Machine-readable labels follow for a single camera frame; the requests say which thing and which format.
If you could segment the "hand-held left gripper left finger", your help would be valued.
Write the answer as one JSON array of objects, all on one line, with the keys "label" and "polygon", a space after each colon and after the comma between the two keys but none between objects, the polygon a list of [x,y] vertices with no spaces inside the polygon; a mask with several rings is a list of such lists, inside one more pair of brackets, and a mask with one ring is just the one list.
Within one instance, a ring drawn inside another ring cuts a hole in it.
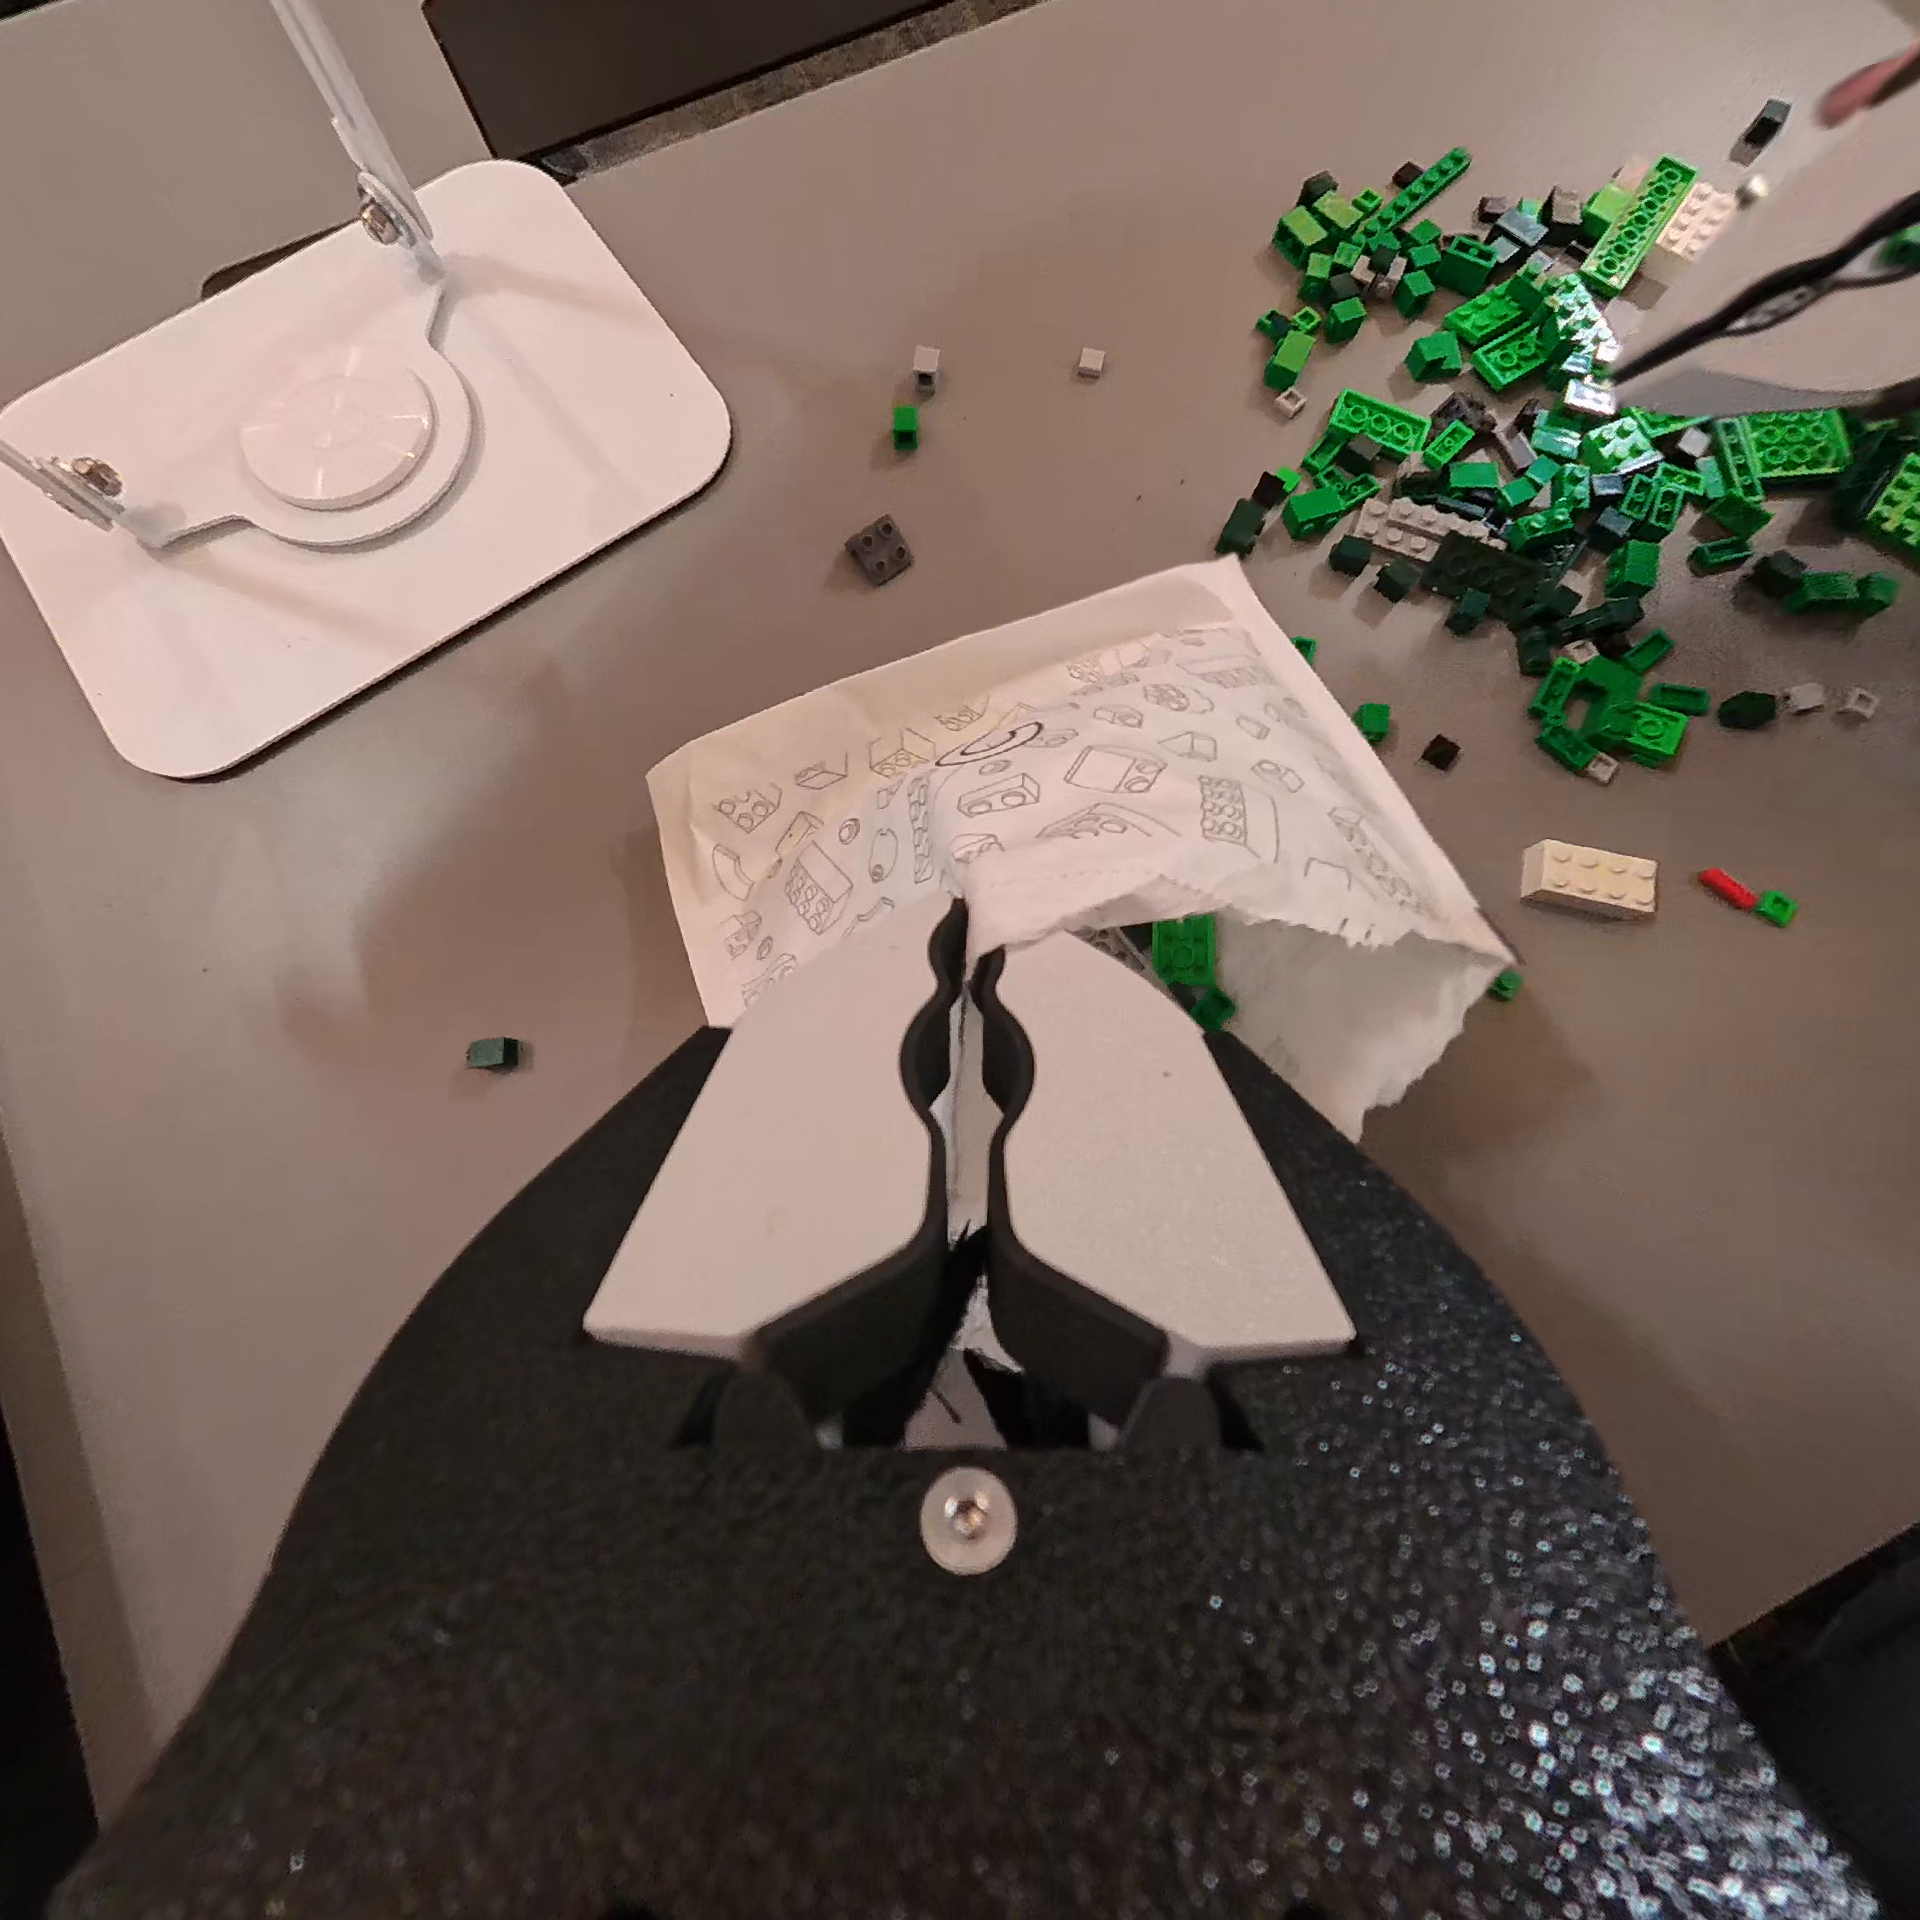
[{"label": "hand-held left gripper left finger", "polygon": [[739,1014],[584,1311],[586,1339],[781,1376],[810,1422],[925,1351],[946,1263],[965,905],[922,899]]}]

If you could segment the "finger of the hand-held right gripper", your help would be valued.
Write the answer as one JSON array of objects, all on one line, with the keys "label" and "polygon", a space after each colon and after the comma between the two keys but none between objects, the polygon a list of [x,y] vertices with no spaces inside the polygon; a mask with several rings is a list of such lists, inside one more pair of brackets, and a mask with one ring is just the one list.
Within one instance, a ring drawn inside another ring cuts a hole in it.
[{"label": "finger of the hand-held right gripper", "polygon": [[[1792,156],[1780,141],[1759,163],[1765,198],[1665,294],[1641,306],[1623,354],[1641,359],[1763,275],[1837,247],[1875,215],[1918,193],[1918,127],[1841,127]],[[1918,280],[1841,291],[1751,340],[1708,343],[1678,373],[1910,373],[1918,370]]]},{"label": "finger of the hand-held right gripper", "polygon": [[1841,287],[1780,326],[1638,373],[1618,396],[1654,410],[1914,410],[1918,284]]}]

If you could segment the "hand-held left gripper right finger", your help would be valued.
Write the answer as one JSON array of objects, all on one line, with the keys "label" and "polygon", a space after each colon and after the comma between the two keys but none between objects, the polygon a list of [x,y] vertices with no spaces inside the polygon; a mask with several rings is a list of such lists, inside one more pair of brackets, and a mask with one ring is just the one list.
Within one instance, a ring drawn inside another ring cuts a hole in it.
[{"label": "hand-held left gripper right finger", "polygon": [[965,990],[965,1434],[1110,1446],[1154,1394],[1201,1426],[1234,1367],[1358,1328],[1192,1014],[1052,934]]}]

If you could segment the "pile of green toy bricks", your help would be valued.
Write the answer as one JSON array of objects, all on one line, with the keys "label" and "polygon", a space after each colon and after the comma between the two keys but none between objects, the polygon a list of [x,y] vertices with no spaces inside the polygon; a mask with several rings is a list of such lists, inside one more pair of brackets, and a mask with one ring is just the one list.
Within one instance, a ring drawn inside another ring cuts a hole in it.
[{"label": "pile of green toy bricks", "polygon": [[1234,500],[1213,555],[1245,562],[1270,527],[1331,538],[1328,565],[1381,600],[1438,594],[1453,636],[1502,624],[1534,683],[1534,745],[1579,776],[1599,776],[1603,756],[1668,762],[1699,715],[1758,730],[1815,708],[1815,690],[1715,703],[1691,683],[1649,684],[1673,648],[1641,628],[1663,555],[1688,531],[1691,576],[1738,573],[1788,618],[1890,611],[1893,573],[1753,542],[1773,495],[1815,493],[1841,534],[1914,570],[1918,401],[1899,389],[1741,410],[1626,401],[1610,300],[1693,263],[1763,179],[1721,193],[1660,156],[1586,194],[1478,198],[1477,226],[1445,232],[1427,207],[1468,163],[1462,146],[1411,158],[1385,193],[1314,171],[1280,212],[1270,245],[1300,300],[1258,320],[1267,398],[1297,410],[1314,348],[1352,343],[1376,306],[1431,320],[1403,373],[1442,396],[1420,413],[1343,389],[1306,456]]}]

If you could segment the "printed white paper bag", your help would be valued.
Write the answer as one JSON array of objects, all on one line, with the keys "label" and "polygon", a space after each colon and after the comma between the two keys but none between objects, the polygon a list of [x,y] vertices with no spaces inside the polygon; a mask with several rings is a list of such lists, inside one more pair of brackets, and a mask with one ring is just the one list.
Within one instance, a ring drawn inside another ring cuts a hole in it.
[{"label": "printed white paper bag", "polygon": [[647,773],[709,1026],[928,899],[965,952],[1210,919],[1179,1000],[1344,1137],[1516,966],[1240,562],[819,684]]}]

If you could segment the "wooden book stand white base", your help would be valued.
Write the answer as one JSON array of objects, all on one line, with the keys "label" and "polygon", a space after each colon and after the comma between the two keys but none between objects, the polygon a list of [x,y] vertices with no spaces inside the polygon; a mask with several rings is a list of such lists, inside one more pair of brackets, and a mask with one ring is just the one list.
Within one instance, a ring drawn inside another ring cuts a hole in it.
[{"label": "wooden book stand white base", "polygon": [[3,544],[114,749],[224,773],[701,493],[732,413],[560,183],[412,185],[274,2],[355,226],[3,407]]}]

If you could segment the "green plate brick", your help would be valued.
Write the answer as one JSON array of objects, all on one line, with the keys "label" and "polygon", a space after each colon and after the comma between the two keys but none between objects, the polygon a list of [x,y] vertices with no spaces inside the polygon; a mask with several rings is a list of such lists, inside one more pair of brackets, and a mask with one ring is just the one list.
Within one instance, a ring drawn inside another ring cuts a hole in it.
[{"label": "green plate brick", "polygon": [[1218,978],[1218,916],[1192,915],[1149,927],[1149,964],[1164,993],[1205,1027],[1220,1031],[1238,1003]]}]

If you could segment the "white toy brick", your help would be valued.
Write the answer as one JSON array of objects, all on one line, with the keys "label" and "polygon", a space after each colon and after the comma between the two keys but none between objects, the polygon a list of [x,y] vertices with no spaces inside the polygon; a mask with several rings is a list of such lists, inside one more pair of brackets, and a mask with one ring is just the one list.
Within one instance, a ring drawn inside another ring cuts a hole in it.
[{"label": "white toy brick", "polygon": [[1660,860],[1538,839],[1523,851],[1523,901],[1603,919],[1652,919],[1660,909]]}]

